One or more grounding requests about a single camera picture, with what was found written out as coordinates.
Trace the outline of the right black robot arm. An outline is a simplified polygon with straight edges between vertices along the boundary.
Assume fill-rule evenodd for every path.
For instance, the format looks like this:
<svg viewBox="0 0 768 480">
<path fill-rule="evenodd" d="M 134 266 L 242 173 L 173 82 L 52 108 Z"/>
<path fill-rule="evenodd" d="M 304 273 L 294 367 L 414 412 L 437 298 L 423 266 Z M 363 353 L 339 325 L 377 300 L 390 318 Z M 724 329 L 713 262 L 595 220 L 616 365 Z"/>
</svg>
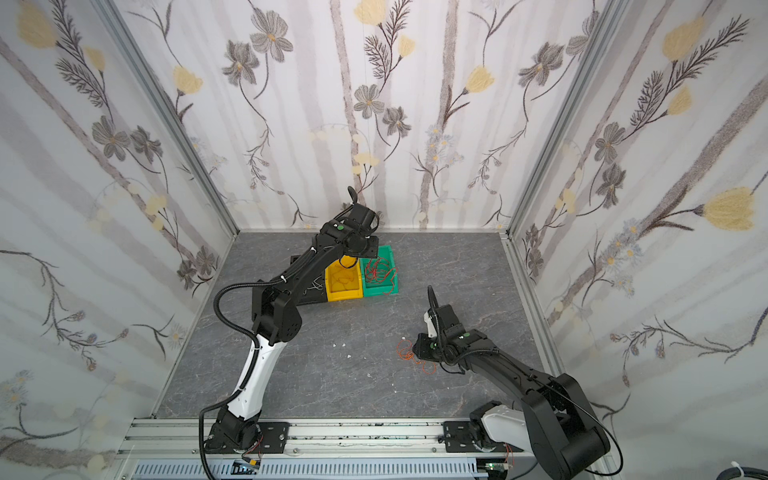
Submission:
<svg viewBox="0 0 768 480">
<path fill-rule="evenodd" d="M 412 348 L 423 361 L 451 367 L 452 374 L 483 376 L 516 403 L 493 405 L 480 417 L 481 431 L 495 443 L 533 454 L 552 479 L 572 479 L 611 451 L 617 441 L 596 417 L 580 384 L 554 377 L 499 348 L 486 334 L 467 330 L 449 304 L 427 288 L 427 331 Z"/>
</svg>

